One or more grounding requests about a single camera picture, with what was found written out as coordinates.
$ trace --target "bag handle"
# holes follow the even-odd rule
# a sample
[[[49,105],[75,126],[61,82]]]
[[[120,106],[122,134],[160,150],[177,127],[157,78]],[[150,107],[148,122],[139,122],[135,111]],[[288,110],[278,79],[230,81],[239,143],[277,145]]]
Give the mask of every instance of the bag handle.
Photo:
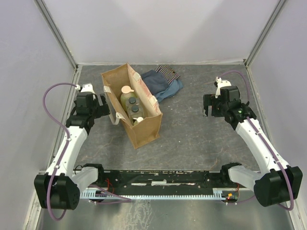
[[[112,103],[111,103],[111,101],[110,101],[110,99],[109,99],[109,96],[108,96],[108,94],[107,94],[107,93],[111,93],[110,88],[109,88],[108,86],[104,86],[104,92],[106,92],[106,93],[105,93],[106,102],[107,102],[109,108],[110,108],[110,106],[113,107],[113,105],[112,105]],[[113,116],[113,113],[112,113],[112,109],[110,109],[110,115],[109,115],[109,117],[110,117],[110,120],[111,120],[112,124],[114,124],[114,125],[118,125],[118,124],[119,124],[119,121],[120,121],[121,119],[126,120],[125,117],[124,117],[121,113],[119,113],[119,112],[116,112],[116,113],[115,113],[115,117],[114,117],[114,116]]]
[[[152,96],[150,99],[149,99],[149,102],[150,104],[154,107],[154,104],[157,104],[159,106],[159,102],[157,100],[157,98],[155,96]]]

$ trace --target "white plastic bracket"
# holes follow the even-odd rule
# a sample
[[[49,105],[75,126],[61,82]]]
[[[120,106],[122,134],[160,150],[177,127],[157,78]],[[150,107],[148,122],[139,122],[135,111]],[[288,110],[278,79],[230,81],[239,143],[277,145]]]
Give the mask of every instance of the white plastic bracket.
[[[222,80],[220,77],[216,77],[215,81],[217,82],[215,98],[217,98],[219,95],[221,95],[221,88],[225,86],[231,86],[231,83],[228,80]]]
[[[138,81],[139,79],[141,79],[141,76],[140,76],[139,73],[136,72],[136,73],[133,75],[133,78],[134,78],[136,81]]]
[[[158,100],[155,96],[152,96],[150,99],[149,99],[149,102],[152,106],[154,106],[154,104],[157,103],[157,105],[159,106],[159,103],[158,103]]]
[[[104,92],[111,93],[110,87],[104,86]],[[112,103],[110,102],[110,99],[109,99],[109,96],[108,96],[107,93],[106,93],[106,102],[107,102],[107,104],[109,105],[109,108],[110,108],[110,106],[111,106]],[[115,113],[115,118],[114,118],[111,109],[110,109],[110,115],[109,115],[109,117],[110,117],[110,120],[111,120],[112,124],[114,124],[114,125],[118,125],[118,124],[119,124],[119,121],[120,121],[121,119],[124,119],[124,120],[125,120],[125,117],[124,117],[121,113],[118,113],[118,112]]]
[[[246,169],[242,165],[231,167],[228,170],[228,174],[232,182],[239,183],[251,191],[254,191],[255,181],[261,179],[263,176],[260,173]]]
[[[81,92],[92,92],[94,94],[93,99],[96,100],[96,97],[95,97],[96,93],[95,93],[93,85],[91,83],[84,84],[82,86]]]
[[[95,182],[98,179],[98,169],[94,167],[84,167],[75,176],[72,177],[72,181],[78,186],[80,193],[84,191],[87,186]]]
[[[80,85],[76,85],[75,86],[75,90],[80,90],[81,89],[81,86]]]

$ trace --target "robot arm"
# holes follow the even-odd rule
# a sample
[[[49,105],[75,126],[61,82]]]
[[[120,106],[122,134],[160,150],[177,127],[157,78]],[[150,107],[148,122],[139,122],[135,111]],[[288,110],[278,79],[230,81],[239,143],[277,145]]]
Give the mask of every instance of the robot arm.
[[[291,167],[276,151],[263,133],[255,113],[248,106],[249,102],[241,102],[238,87],[218,77],[214,84],[217,87],[216,94],[205,94],[203,97],[204,115],[208,116],[211,106],[212,116],[224,117],[243,138],[260,168],[260,173],[256,173],[240,163],[230,163],[224,165],[221,170],[226,179],[254,191],[259,203],[266,207],[290,200],[281,166],[285,169],[293,197],[296,199],[303,176],[301,170]],[[264,142],[273,151],[275,158]]]
[[[74,177],[72,176],[80,148],[93,127],[94,120],[110,114],[105,96],[101,94],[100,97],[103,105],[99,105],[98,97],[91,84],[83,85],[81,91],[77,94],[75,107],[66,121],[70,137],[65,134],[64,140],[46,173],[37,175],[34,180],[34,186],[42,208],[47,208],[47,186],[55,167],[58,170],[52,181],[51,208],[74,210],[79,203],[80,192],[83,192],[90,184],[103,177],[104,170],[101,164],[86,164],[80,173]],[[57,165],[67,139],[70,141],[69,145],[59,165]]]

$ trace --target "blue fabric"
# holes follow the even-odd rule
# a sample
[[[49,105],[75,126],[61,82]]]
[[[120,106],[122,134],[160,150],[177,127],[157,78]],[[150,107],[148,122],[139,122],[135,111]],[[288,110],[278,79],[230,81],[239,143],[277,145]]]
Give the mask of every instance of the blue fabric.
[[[154,96],[157,98],[158,102],[161,102],[164,98],[174,96],[182,88],[183,84],[181,80],[173,80],[165,91],[159,92]]]
[[[162,73],[158,73],[154,70],[142,74],[141,77],[152,95],[164,91],[169,87]]]

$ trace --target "white wall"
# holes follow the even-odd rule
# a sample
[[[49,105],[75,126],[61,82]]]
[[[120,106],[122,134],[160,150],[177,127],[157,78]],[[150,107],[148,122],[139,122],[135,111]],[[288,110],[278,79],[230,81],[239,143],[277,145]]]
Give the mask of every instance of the white wall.
[[[278,0],[45,0],[75,60],[197,63],[247,58]]]
[[[45,170],[59,127],[42,97],[54,83],[72,81],[73,68],[32,0],[0,7],[0,229],[20,230]],[[67,89],[50,92],[47,106],[62,117]]]
[[[307,2],[288,1],[251,65],[273,143],[307,192]]]

